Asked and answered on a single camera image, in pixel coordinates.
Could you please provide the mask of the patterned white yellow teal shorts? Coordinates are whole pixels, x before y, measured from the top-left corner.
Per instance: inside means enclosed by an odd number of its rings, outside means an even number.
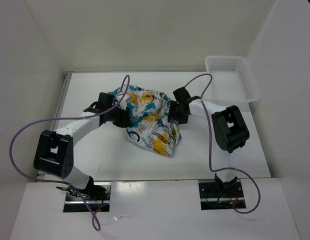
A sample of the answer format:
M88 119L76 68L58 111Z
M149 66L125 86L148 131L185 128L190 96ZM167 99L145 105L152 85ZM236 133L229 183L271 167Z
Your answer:
M126 128L126 138L134 145L156 154L170 157L182 139L178 122L169 122L171 99L158 90L130 85L127 107L132 126Z

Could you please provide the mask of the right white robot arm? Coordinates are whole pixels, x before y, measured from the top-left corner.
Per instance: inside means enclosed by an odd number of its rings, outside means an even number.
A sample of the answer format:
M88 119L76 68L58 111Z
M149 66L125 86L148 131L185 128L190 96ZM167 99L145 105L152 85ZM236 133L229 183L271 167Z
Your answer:
M189 94L185 87L173 91L168 121L187 124L190 115L205 118L208 123L208 166L214 173L214 191L225 197L235 188L239 152L250 138L250 133L240 109L203 100Z

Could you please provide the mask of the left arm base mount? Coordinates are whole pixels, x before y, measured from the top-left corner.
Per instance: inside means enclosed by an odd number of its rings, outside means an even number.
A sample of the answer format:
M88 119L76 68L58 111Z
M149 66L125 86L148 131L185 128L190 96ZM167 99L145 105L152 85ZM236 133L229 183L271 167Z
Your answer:
M96 181L94 185L97 190L95 190L90 197L85 194L81 194L82 197L94 212L109 212L112 183ZM79 195L72 189L65 187L56 188L66 192L63 206L64 213L83 213L89 211Z

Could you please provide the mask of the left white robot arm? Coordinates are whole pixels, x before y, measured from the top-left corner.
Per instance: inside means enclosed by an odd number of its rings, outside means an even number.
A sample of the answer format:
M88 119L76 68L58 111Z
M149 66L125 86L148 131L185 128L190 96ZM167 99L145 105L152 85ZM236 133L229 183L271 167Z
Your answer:
M43 131L34 157L34 168L65 181L68 185L65 190L70 194L84 200L91 199L101 188L94 184L93 177L74 166L74 146L107 122L119 128L130 127L128 103L131 99L124 93L114 96L101 92L98 100L87 107L79 119L55 131Z

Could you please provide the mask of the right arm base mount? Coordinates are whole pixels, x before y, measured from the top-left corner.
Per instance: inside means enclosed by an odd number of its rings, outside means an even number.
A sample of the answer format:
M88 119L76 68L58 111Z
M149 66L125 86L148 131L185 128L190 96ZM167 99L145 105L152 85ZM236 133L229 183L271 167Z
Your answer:
M198 182L200 207L202 211L232 209L245 210L246 203L242 184L237 180L235 186L226 193L219 193L214 180Z

